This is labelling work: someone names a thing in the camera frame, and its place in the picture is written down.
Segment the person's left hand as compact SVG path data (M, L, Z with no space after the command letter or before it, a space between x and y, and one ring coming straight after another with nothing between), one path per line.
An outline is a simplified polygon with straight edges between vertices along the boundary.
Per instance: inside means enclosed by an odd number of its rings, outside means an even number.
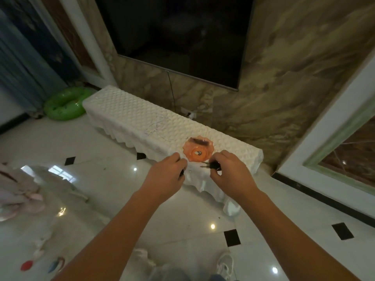
M180 154L175 152L155 163L150 168L139 192L156 205L161 205L176 194L185 181L185 176L181 181L176 178L175 163L180 159Z

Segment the person's right hand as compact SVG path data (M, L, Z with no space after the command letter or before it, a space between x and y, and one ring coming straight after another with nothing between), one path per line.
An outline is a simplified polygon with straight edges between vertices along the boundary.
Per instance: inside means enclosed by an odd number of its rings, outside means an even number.
M249 169L236 155L226 150L216 152L209 162L220 163L221 175L225 177L224 185L217 185L227 196L243 204L260 196L261 191L257 187Z

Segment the person's left forearm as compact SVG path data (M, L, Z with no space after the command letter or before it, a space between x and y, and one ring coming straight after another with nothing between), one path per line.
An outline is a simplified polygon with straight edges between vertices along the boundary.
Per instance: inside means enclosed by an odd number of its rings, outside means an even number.
M143 185L100 233L52 281L119 281L165 189Z

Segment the person's right forearm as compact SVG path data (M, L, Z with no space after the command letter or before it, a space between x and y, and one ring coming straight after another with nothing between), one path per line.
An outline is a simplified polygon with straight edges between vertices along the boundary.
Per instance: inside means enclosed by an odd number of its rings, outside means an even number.
M264 237L290 281L360 281L259 189L240 191L233 199Z

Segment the orange scalloped plastic dish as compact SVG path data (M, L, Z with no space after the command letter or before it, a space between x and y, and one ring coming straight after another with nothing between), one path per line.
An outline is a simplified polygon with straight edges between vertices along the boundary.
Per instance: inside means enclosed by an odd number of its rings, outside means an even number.
M206 137L190 137L183 145L183 153L190 162L205 162L214 152L213 141Z

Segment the white cloth-covered cabinet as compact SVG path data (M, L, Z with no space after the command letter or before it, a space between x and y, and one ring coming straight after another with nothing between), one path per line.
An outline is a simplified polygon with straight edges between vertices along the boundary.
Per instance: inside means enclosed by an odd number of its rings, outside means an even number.
M235 154L252 174L263 161L263 151L243 141L207 127L170 110L138 98L114 86L107 86L82 102L90 123L112 139L135 148L150 160L159 162L178 152L185 142L205 137L213 143L213 153L227 150Z

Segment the white sneaker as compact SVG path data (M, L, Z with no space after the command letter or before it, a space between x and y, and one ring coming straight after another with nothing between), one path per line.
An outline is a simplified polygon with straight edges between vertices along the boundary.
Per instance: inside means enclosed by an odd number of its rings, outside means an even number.
M230 252L224 252L217 261L216 274L225 281L231 281L234 274L234 258Z
M142 248L136 248L132 252L132 259L138 266L144 270L152 270L157 264L149 257L148 251Z

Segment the black flat-screen television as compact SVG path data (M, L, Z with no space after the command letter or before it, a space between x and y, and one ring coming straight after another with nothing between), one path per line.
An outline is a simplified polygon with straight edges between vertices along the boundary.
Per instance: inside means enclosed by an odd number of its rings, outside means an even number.
M95 0L123 58L237 91L255 0Z

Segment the blue and orange toy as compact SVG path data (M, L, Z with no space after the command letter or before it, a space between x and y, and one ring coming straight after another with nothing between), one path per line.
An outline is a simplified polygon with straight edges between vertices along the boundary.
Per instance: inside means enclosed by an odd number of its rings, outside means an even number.
M52 272L60 272L64 265L65 265L65 258L64 257L57 257L57 259L55 259L49 266L49 269L48 269L48 273L52 273Z

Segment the round glass coffee table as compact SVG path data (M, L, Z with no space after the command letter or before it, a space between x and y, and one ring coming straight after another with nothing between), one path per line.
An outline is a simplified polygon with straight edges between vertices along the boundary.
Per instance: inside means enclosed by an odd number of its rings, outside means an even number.
M45 208L39 213L19 213L0 222L0 281L50 281L50 264L61 256L67 265L109 222L89 197L78 190L75 178L54 167L25 165L21 169L34 178ZM33 260L34 242L46 238L44 255ZM21 265L33 260L28 271Z

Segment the small white toy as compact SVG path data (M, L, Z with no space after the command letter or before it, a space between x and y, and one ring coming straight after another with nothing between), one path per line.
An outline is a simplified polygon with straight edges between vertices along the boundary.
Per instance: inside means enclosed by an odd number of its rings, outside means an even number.
M43 246L44 246L46 241L47 241L47 239L42 237L42 238L40 238L40 239L38 239L34 242L35 247L36 247L36 249L33 253L33 260L34 261L40 259L44 255L45 251L43 249Z

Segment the pink and white plush toy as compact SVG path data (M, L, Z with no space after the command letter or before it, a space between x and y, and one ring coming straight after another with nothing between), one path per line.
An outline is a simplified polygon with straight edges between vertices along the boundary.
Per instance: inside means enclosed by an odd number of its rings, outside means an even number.
M22 169L0 163L0 222L19 213L39 213L44 208L44 198L34 178Z

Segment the blue-grey curtain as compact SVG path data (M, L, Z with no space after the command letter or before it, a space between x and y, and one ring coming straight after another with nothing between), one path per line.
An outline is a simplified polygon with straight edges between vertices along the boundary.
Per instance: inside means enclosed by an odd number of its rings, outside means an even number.
M0 89L29 114L67 87L0 9Z

